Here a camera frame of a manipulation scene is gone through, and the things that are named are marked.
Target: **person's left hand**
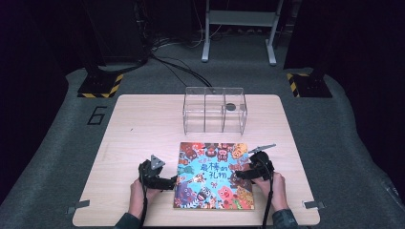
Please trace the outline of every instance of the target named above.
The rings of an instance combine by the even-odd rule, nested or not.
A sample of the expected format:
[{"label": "person's left hand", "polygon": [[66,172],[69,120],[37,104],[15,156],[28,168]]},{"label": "person's left hand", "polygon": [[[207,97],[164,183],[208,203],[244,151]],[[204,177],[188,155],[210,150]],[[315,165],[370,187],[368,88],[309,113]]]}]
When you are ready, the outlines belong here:
[{"label": "person's left hand", "polygon": [[[148,189],[146,191],[146,198],[148,199],[148,204],[153,201],[155,196],[160,193],[159,189]],[[131,184],[131,197],[129,200],[128,213],[134,217],[140,219],[143,210],[143,190],[142,184],[139,179],[136,179],[134,183]]]}]

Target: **yellow black caution tape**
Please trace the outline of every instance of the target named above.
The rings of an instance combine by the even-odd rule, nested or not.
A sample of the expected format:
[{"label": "yellow black caution tape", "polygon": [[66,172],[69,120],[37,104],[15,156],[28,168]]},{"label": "yellow black caution tape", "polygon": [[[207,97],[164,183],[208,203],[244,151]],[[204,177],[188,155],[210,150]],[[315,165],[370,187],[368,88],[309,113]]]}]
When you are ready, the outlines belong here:
[{"label": "yellow black caution tape", "polygon": [[107,93],[107,94],[77,94],[77,97],[88,97],[88,98],[97,98],[97,97],[101,97],[101,98],[104,97],[104,98],[106,98],[106,97],[113,97],[113,96],[116,94],[117,90],[118,90],[119,84],[121,83],[121,80],[122,80],[123,76],[124,76],[124,75],[121,74],[121,75],[119,75],[119,76],[117,77],[116,82],[114,83],[113,88],[112,88],[111,91],[110,91],[109,93]]},{"label": "yellow black caution tape", "polygon": [[300,76],[309,76],[308,74],[305,73],[288,73],[287,74],[287,79],[289,82],[289,86],[291,87],[292,93],[294,94],[294,97],[300,97],[300,93],[298,92],[297,85],[294,82],[294,76],[295,75],[300,75]]}]

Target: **children's book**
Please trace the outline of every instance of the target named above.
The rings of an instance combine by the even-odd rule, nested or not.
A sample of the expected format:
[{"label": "children's book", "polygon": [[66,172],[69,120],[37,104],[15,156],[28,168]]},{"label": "children's book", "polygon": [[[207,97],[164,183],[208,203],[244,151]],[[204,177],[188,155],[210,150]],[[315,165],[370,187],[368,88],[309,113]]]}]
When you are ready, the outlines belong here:
[{"label": "children's book", "polygon": [[182,142],[174,208],[254,209],[251,181],[235,175],[248,163],[244,143]]}]

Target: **acrylic divider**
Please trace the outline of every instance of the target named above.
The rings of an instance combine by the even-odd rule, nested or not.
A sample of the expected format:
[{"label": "acrylic divider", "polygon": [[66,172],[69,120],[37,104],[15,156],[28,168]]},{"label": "acrylic divider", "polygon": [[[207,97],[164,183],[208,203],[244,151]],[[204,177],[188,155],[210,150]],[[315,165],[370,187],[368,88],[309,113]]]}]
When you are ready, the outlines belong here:
[{"label": "acrylic divider", "polygon": [[244,89],[187,87],[184,133],[244,133],[247,117]]}]

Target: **small round object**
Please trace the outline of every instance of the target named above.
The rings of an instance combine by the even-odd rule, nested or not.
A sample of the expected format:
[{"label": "small round object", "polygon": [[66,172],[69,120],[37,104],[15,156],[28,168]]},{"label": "small round object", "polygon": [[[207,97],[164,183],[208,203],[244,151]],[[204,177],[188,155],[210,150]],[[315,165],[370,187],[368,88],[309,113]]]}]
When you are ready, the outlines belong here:
[{"label": "small round object", "polygon": [[226,109],[229,110],[230,112],[233,112],[236,110],[236,106],[233,103],[226,103]]}]

